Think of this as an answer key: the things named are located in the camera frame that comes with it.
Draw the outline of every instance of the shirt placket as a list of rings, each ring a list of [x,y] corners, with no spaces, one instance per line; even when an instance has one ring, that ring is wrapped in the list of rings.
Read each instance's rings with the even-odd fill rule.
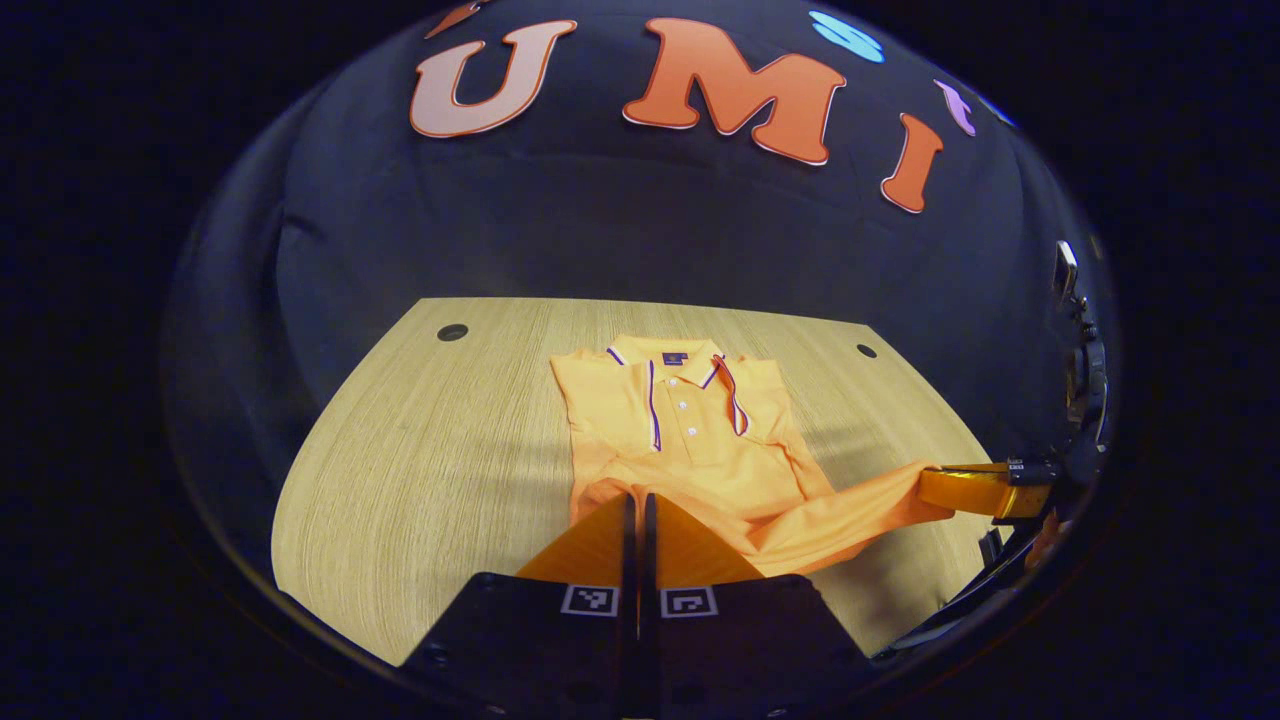
[[[664,388],[677,424],[677,427],[673,428],[675,432],[672,434],[680,436],[684,441],[685,450],[689,452],[689,459],[695,465],[708,462],[713,455],[709,445],[712,442],[712,436],[709,432],[710,428],[707,427],[707,416],[703,411],[703,404],[699,402],[699,397],[696,396],[701,388],[681,380],[680,378],[671,378],[666,380]]]

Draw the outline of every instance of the letter m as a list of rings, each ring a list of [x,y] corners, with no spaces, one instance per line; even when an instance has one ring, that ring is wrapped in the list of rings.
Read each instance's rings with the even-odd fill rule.
[[[644,97],[626,104],[623,118],[672,129],[696,126],[698,110],[689,105],[696,79],[721,135],[733,135],[773,102],[769,119],[751,129],[751,140],[801,163],[827,163],[831,154],[822,138],[831,99],[845,86],[845,76],[796,54],[751,72],[728,33],[716,26],[654,18],[645,27],[662,38],[662,46],[649,88]]]

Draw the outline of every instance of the wood grain surface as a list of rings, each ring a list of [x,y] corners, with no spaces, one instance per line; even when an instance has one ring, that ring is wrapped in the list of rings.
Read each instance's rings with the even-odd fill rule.
[[[453,323],[470,332],[438,340]],[[916,459],[988,461],[865,325],[650,302],[428,299],[352,372],[298,452],[271,536],[278,587],[403,662],[474,573],[515,574],[567,529],[570,432],[548,359],[618,334],[710,338],[731,357],[778,360],[837,491]],[[982,569],[989,520],[957,512],[899,529],[810,579],[872,653]]]

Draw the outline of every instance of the orange letter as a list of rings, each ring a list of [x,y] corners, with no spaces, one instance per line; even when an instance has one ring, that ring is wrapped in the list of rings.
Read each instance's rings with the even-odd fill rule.
[[[906,128],[906,140],[902,141],[897,169],[881,182],[881,193],[884,200],[908,213],[920,213],[924,210],[924,181],[929,178],[933,155],[942,152],[942,138],[933,128],[906,113],[899,115],[899,119]]]
[[[644,97],[627,102],[622,117],[641,126],[687,129],[698,124],[689,106],[694,81],[703,90],[712,122],[733,135],[773,102],[768,122],[751,131],[760,147],[823,165],[831,155],[822,143],[827,113],[845,76],[804,55],[783,55],[756,72],[716,26],[678,18],[654,18],[645,27],[662,37]]]
[[[451,27],[461,23],[462,20],[470,18],[471,15],[479,13],[480,5],[488,1],[489,0],[475,0],[475,3],[466,3],[463,5],[458,5],[457,8],[449,10],[449,14],[440,18],[440,22],[439,24],[435,26],[435,29],[426,33],[426,37],[424,37],[424,40],[430,40],[436,35],[440,35],[442,32],[449,29]]]
[[[476,105],[458,105],[454,92],[467,58],[484,49],[484,41],[458,45],[422,60],[408,110],[413,129],[428,137],[456,137],[495,128],[524,113],[543,86],[556,38],[576,27],[573,20],[553,20],[507,33],[502,41],[515,46],[507,77],[497,95]]]

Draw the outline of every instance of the orange polo shirt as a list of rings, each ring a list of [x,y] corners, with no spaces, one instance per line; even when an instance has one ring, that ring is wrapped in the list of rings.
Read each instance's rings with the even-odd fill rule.
[[[796,428],[778,364],[709,340],[618,336],[552,357],[573,446],[570,523],[622,493],[680,505],[765,575],[847,560],[955,511],[916,497],[928,462],[835,492]]]

